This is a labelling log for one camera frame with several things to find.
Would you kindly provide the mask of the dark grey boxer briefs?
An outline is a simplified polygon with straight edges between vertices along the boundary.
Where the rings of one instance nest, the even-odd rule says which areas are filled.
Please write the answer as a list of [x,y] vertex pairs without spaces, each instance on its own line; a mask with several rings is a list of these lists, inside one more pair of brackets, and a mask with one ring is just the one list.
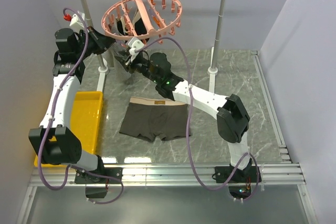
[[167,99],[131,97],[119,133],[154,142],[186,137],[188,105]]

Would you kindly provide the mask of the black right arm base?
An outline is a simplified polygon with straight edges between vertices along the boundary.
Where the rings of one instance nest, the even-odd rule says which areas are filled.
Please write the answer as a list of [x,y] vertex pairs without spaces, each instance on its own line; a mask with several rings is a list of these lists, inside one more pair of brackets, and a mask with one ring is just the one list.
[[[229,166],[215,166],[212,179],[217,184],[224,183],[231,175],[234,167]],[[244,170],[237,169],[230,177],[228,186],[230,195],[235,200],[244,202],[249,199],[255,192],[262,181],[261,172],[258,166],[252,165],[251,162]]]

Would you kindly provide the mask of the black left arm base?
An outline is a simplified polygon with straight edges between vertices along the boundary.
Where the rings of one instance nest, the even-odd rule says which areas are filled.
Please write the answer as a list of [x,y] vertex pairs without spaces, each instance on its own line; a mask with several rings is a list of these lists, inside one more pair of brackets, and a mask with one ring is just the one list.
[[[122,182],[123,168],[105,168],[103,174],[94,174],[83,169],[76,170],[75,184],[85,185],[85,196],[87,201],[96,205],[106,205],[118,200],[124,191]],[[99,201],[108,194],[110,185],[120,185],[121,189],[117,196],[108,201]]]

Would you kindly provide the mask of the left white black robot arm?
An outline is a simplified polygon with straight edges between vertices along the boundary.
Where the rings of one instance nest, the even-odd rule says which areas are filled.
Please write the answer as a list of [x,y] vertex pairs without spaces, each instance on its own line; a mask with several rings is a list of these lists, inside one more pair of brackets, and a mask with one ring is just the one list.
[[104,53],[115,39],[89,27],[79,32],[62,28],[55,32],[55,40],[58,50],[52,69],[53,91],[44,118],[38,128],[29,131],[28,138],[41,164],[71,164],[87,170],[87,177],[100,183],[106,177],[106,170],[100,166],[97,155],[82,148],[70,129],[70,118],[85,71],[83,60],[91,54]]

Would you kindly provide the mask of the pink round clip hanger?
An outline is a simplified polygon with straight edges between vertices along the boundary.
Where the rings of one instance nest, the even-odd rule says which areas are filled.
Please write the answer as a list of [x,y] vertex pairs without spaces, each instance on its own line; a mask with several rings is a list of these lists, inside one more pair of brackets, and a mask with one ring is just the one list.
[[[139,10],[143,23],[147,29],[145,35],[137,35],[130,21],[132,12]],[[105,35],[114,39],[128,41],[133,37],[147,42],[152,37],[162,38],[166,35],[175,35],[175,29],[181,26],[183,13],[182,3],[179,0],[120,0],[113,4],[103,15],[101,27]],[[118,36],[111,33],[109,24],[113,24],[113,16],[125,16],[128,36]]]

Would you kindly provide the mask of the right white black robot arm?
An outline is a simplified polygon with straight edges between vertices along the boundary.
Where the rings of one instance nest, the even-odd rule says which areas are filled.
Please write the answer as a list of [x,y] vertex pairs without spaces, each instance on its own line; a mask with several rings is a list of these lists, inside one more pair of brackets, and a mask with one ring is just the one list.
[[239,96],[215,94],[188,83],[171,71],[171,64],[164,53],[155,52],[148,57],[145,51],[136,56],[121,51],[116,60],[127,72],[136,71],[153,81],[162,97],[186,103],[216,119],[218,133],[228,143],[232,178],[243,182],[249,177],[247,131],[250,116]]

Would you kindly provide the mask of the grey striped underwear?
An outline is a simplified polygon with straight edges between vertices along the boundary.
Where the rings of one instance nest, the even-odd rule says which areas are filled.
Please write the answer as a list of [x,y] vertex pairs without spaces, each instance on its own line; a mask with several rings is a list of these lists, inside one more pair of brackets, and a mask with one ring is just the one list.
[[[118,36],[124,36],[124,19],[123,17],[115,18],[113,16],[113,24],[108,25],[110,28],[111,33],[117,34]],[[122,40],[115,40],[115,43],[110,47],[109,51],[113,57],[113,64],[116,72],[117,78],[122,81],[126,82],[131,78],[131,74],[127,72],[123,65],[118,61],[119,57],[122,57],[120,54],[121,51],[125,49],[125,41]]]

